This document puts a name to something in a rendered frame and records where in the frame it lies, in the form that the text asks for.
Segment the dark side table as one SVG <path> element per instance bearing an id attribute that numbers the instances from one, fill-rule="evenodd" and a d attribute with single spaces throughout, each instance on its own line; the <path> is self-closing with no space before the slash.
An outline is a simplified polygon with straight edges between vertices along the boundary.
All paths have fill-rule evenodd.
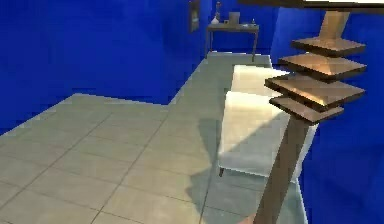
<path id="1" fill-rule="evenodd" d="M 214 32 L 234 32 L 234 33 L 249 33 L 254 35 L 254 41 L 252 46 L 252 58 L 251 61 L 255 61 L 256 45 L 259 33 L 259 26 L 252 24 L 236 24 L 230 25 L 225 23 L 209 24 L 206 28 L 206 44 L 205 44 L 205 56 L 212 51 L 213 33 Z"/>

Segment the brown tiered wooden stand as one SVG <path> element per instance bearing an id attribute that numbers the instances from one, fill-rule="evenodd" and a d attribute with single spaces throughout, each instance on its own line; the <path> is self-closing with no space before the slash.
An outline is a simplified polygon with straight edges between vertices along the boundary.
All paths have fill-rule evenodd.
<path id="1" fill-rule="evenodd" d="M 342 37 L 352 12 L 384 14 L 384 0 L 238 0 L 241 4 L 285 8 L 324 9 L 316 37 L 294 40 L 303 52 L 283 57 L 279 64 L 288 75 L 268 78 L 265 86 L 280 93 L 269 103 L 290 115 L 253 224 L 276 224 L 307 131 L 313 125 L 343 112 L 342 105 L 359 98 L 364 90 L 343 82 L 366 69 L 346 57 L 365 49 Z"/>

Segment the dark framed wall picture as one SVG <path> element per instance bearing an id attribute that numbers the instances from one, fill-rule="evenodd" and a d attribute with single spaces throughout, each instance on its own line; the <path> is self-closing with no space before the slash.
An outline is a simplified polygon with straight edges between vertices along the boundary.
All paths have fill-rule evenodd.
<path id="1" fill-rule="evenodd" d="M 189 1 L 189 32 L 199 28 L 200 0 Z"/>

